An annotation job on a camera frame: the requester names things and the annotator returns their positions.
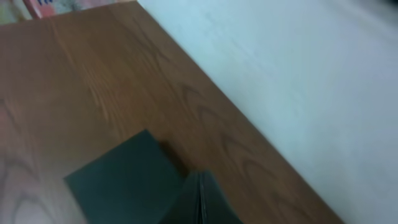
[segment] tabletop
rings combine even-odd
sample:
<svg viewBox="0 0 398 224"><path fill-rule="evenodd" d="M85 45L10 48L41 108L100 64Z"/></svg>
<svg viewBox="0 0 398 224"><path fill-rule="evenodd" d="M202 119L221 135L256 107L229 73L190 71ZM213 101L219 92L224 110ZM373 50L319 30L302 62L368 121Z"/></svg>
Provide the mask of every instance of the tabletop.
<svg viewBox="0 0 398 224"><path fill-rule="evenodd" d="M143 129L244 223L341 223L137 2L0 27L0 223L85 223L63 178Z"/></svg>

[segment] wood grain pattern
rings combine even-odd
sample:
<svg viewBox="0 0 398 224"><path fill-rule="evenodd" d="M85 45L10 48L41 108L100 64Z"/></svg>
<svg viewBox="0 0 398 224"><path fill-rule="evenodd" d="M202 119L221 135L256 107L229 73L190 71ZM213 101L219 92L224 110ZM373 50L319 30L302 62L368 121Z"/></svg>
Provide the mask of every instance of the wood grain pattern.
<svg viewBox="0 0 398 224"><path fill-rule="evenodd" d="M62 178L144 128L244 223L341 223L138 3L0 27L0 48L0 223L84 223Z"/></svg>

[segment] white wall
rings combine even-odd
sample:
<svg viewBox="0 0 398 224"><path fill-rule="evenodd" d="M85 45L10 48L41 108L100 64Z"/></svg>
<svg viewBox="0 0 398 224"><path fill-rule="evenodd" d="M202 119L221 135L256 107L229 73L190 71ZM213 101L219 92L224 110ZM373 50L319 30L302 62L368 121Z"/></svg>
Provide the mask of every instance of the white wall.
<svg viewBox="0 0 398 224"><path fill-rule="evenodd" d="M140 3L346 223L397 223L398 36L338 1Z"/></svg>

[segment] black object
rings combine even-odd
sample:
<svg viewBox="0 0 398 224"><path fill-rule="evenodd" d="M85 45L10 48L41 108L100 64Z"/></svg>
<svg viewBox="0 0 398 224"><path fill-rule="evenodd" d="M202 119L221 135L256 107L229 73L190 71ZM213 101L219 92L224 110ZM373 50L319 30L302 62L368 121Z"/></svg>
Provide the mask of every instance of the black object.
<svg viewBox="0 0 398 224"><path fill-rule="evenodd" d="M65 181L91 224L242 223L210 172L184 182L148 131Z"/></svg>

